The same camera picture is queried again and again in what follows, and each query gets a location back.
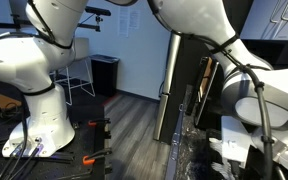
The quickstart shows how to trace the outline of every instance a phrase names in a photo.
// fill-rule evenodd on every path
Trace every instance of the floor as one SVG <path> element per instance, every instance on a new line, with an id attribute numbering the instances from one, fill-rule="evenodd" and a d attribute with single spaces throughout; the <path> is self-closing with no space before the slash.
<path id="1" fill-rule="evenodd" d="M 158 104 L 118 95 L 105 105 L 111 119 L 113 173 L 108 179 L 165 178 L 170 146 L 153 140 Z"/>

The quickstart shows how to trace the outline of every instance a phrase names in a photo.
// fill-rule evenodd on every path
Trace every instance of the black trash can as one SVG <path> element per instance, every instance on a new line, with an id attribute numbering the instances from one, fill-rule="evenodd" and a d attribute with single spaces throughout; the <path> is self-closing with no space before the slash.
<path id="1" fill-rule="evenodd" d="M 90 56 L 95 93 L 104 96 L 116 94 L 117 67 L 119 59 L 106 55 Z"/>

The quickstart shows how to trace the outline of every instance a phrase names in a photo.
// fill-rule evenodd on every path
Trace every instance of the wooden floor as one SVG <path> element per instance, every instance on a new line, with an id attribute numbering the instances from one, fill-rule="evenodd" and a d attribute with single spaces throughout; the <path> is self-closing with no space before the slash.
<path id="1" fill-rule="evenodd" d="M 153 140 L 157 111 L 157 103 L 126 95 L 105 105 L 113 149 L 108 179 L 164 179 L 170 146 Z"/>

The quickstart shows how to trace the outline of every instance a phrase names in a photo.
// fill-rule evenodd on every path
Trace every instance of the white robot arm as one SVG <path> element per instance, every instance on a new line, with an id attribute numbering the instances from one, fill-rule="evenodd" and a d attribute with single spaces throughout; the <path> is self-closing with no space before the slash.
<path id="1" fill-rule="evenodd" d="M 74 138 L 67 117 L 63 88 L 49 72 L 74 60 L 73 35 L 88 0 L 28 0 L 26 13 L 38 33 L 0 35 L 0 81 L 16 86 L 27 101 L 28 137 L 24 156 L 39 146 L 39 157 L 49 157 Z M 131 5 L 136 0 L 109 0 Z M 16 126 L 4 145 L 9 157 L 24 141 L 22 124 Z"/>
<path id="2" fill-rule="evenodd" d="M 265 148 L 261 138 L 265 135 L 264 141 L 271 141 L 270 134 L 272 133 L 273 155 L 272 150 L 268 154 L 273 157 L 269 158 L 271 160 L 273 158 L 275 162 L 288 169 L 288 69 L 273 70 L 267 62 L 247 50 L 227 19 L 222 0 L 148 0 L 148 2 L 153 14 L 165 28 L 203 41 L 222 66 L 225 77 L 221 95 L 222 105 L 234 117 L 230 118 L 233 119 L 231 124 L 231 121 L 222 120 L 223 140 L 231 140 L 237 145 L 245 144 L 242 142 L 245 139 L 240 138 L 241 136 L 225 136 L 225 133 L 229 131 L 236 131 L 237 134 L 249 136 L 247 138 L 249 142 L 246 142 L 248 146 L 253 145 L 263 152 Z M 251 76 L 243 71 L 245 67 L 252 68 L 253 75 L 264 82 L 265 102 L 258 103 L 260 98 L 254 91 L 255 86 Z M 260 127 L 263 125 L 260 107 L 265 105 L 270 117 L 270 121 L 266 123 L 272 127 L 272 131 L 268 130 L 267 134 L 263 133 Z M 240 123 L 240 121 L 259 126 L 259 128 L 250 135 L 243 126 L 237 125 L 238 128 L 233 130 L 233 124 Z M 222 153 L 230 154 L 231 156 L 227 158 L 235 160 L 234 153 L 226 153 L 225 148 Z M 246 161 L 247 153 L 235 151 L 235 156 L 236 153 L 246 154 L 243 157 L 243 161 Z M 269 178 L 271 170 L 266 170 L 266 177 Z"/>

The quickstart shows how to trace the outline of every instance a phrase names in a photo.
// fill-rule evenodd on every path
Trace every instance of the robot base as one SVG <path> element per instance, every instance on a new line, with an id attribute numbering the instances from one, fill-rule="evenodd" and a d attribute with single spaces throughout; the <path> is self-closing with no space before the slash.
<path id="1" fill-rule="evenodd" d="M 56 85 L 51 91 L 37 96 L 25 96 L 25 99 L 31 116 L 26 119 L 28 137 L 24 156 L 29 156 L 39 146 L 36 156 L 50 157 L 58 149 L 71 142 L 75 135 L 67 117 L 63 88 Z M 4 145 L 3 156 L 10 157 L 23 140 L 23 126 L 20 123 Z"/>

